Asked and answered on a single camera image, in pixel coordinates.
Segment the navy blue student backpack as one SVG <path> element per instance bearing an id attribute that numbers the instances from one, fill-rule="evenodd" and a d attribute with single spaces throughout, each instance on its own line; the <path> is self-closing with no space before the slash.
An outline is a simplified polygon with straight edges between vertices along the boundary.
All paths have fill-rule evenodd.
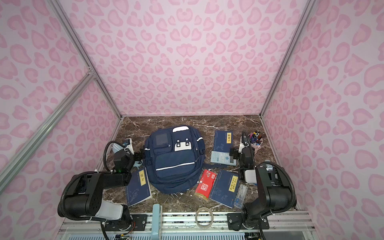
<path id="1" fill-rule="evenodd" d="M 205 149 L 202 134 L 191 126 L 153 132 L 144 145 L 144 165 L 150 183 L 168 195 L 193 188 L 202 173 Z"/>

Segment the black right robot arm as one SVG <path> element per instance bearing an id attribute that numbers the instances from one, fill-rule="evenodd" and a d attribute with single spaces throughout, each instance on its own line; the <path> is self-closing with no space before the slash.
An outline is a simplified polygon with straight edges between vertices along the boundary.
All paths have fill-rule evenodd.
<path id="1" fill-rule="evenodd" d="M 248 182 L 246 172 L 254 174 L 258 187 L 254 201 L 244 203 L 239 214 L 227 214 L 228 228 L 232 231 L 249 229 L 262 233 L 270 228 L 269 216 L 284 213 L 297 203 L 295 187 L 286 170 L 269 161 L 255 164 L 255 150 L 249 136 L 242 132 L 239 149 L 231 151 L 240 162 L 240 179 Z"/>

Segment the blue book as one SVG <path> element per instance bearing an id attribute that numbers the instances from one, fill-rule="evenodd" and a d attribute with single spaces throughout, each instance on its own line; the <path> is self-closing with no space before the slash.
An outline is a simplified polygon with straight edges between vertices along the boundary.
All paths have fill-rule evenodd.
<path id="1" fill-rule="evenodd" d="M 230 209 L 234 207 L 240 180 L 235 172 L 220 171 L 210 193 L 210 199 Z"/>
<path id="2" fill-rule="evenodd" d="M 213 151 L 220 153 L 229 153 L 232 147 L 232 131 L 215 131 Z"/>
<path id="3" fill-rule="evenodd" d="M 131 180 L 126 187 L 126 195 L 129 207 L 152 198 L 146 168 L 132 173 Z"/>

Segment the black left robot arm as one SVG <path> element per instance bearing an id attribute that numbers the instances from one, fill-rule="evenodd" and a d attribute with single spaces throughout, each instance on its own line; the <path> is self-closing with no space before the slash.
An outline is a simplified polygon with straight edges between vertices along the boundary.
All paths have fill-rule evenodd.
<path id="1" fill-rule="evenodd" d="M 127 186 L 132 178 L 131 170 L 140 157 L 135 154 L 131 139 L 122 143 L 108 142 L 103 156 L 106 170 L 74 175 L 60 198 L 59 216 L 73 221 L 98 221 L 129 227 L 132 217 L 128 206 L 105 201 L 103 192 Z"/>

